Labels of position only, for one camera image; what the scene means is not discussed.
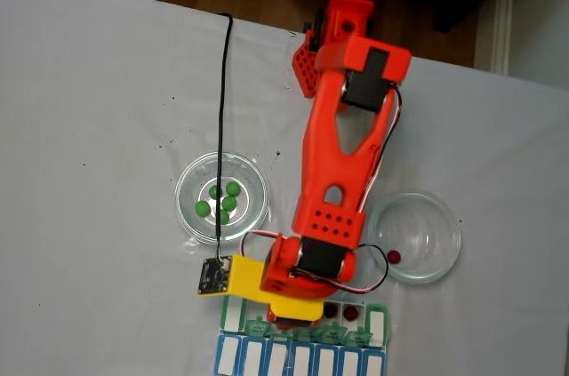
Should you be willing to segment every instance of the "white table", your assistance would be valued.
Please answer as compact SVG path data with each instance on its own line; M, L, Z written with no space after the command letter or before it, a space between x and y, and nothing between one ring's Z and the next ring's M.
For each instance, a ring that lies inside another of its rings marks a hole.
M210 374L220 302L195 292L212 248L187 242L173 190L216 146L227 20L149 0L0 6L0 374ZM312 103L290 66L301 41L236 21L228 60L225 148L264 171L266 227L284 232ZM413 59L403 95L371 204L426 189L464 235L440 283L366 298L392 312L389 374L562 374L569 92Z

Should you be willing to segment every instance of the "glass petri dish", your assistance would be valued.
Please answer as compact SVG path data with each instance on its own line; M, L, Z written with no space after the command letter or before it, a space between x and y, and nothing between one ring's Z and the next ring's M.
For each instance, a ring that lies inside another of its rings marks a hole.
M389 275L406 284L432 283L454 265L461 249L461 227L448 206L424 191L404 191L376 207L367 227L368 241L386 254L398 251L401 261ZM383 258L373 252L385 268Z
M221 241L237 240L245 232L258 228L268 212L268 183L251 161L238 154L223 153L221 188L223 197L231 181L241 188L237 207L229 212L229 222L221 226ZM176 185L176 212L186 232L202 243L214 244L215 200L209 189L217 180L217 153L200 156L181 174ZM204 200L212 208L209 216L196 214L196 202Z

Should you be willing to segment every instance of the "red robot arm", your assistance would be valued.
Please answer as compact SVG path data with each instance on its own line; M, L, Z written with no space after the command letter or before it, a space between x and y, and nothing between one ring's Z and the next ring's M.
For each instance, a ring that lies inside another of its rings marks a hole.
M324 31L309 31L293 56L304 95L315 97L302 146L301 195L293 219L293 231L300 236L279 236L273 243L262 290L323 298L337 290L324 279L345 283L354 274L365 191L378 165L395 87L411 61L407 50L364 37L372 11L373 3L366 0L331 0ZM321 43L317 52L315 41ZM345 154L335 117L348 105L375 116L357 149ZM330 187L341 191L337 204L325 201Z

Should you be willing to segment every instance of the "red bead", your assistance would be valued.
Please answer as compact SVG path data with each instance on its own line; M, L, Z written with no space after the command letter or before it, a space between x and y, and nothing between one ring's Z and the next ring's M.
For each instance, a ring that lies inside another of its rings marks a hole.
M396 265L400 261L401 261L401 253L399 253L397 250L390 250L388 252L388 262L391 265Z
M326 318L334 318L338 315L338 307L334 303L326 303L324 305L324 316Z
M356 307L345 307L344 308L344 319L346 321L354 321L358 318L359 312L357 312Z

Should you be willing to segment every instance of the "green bead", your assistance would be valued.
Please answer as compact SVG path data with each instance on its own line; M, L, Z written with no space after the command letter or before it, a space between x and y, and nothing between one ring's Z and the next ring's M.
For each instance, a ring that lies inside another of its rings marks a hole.
M238 196L241 193L241 187L237 182L230 182L225 186L225 190L231 196Z
M211 197L211 198L213 198L213 199L217 198L217 185L213 185L213 186L210 188L210 191L209 191L209 192L210 192L210 197Z
M221 207L223 207L228 212L232 212L237 207L237 200L234 196L226 196L221 200Z
M209 216L211 212L212 212L212 207L210 207L207 201L198 201L196 203L196 213L198 216L205 218Z
M220 210L220 223L221 225L227 225L229 222L229 213L226 210Z

